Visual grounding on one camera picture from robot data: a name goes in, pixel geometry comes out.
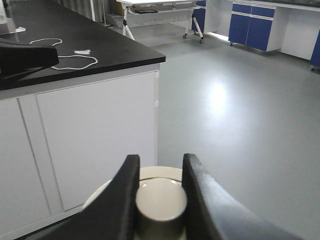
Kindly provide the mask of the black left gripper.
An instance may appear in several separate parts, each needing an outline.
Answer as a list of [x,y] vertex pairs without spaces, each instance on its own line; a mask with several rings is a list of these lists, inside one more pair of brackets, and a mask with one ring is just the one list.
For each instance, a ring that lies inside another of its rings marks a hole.
[[59,63],[54,46],[0,41],[0,80],[19,80]]

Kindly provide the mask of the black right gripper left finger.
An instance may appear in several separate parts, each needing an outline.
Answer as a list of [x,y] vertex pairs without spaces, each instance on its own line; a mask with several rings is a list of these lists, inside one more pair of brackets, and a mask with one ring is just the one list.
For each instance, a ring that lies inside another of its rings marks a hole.
[[81,212],[36,240],[132,240],[140,156],[127,155],[106,188]]

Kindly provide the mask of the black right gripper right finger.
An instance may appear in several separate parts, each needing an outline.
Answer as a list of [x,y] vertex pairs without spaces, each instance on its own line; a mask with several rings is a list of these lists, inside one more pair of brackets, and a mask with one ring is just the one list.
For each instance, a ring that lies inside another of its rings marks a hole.
[[298,240],[233,198],[210,175],[198,157],[183,156],[182,187],[188,240]]

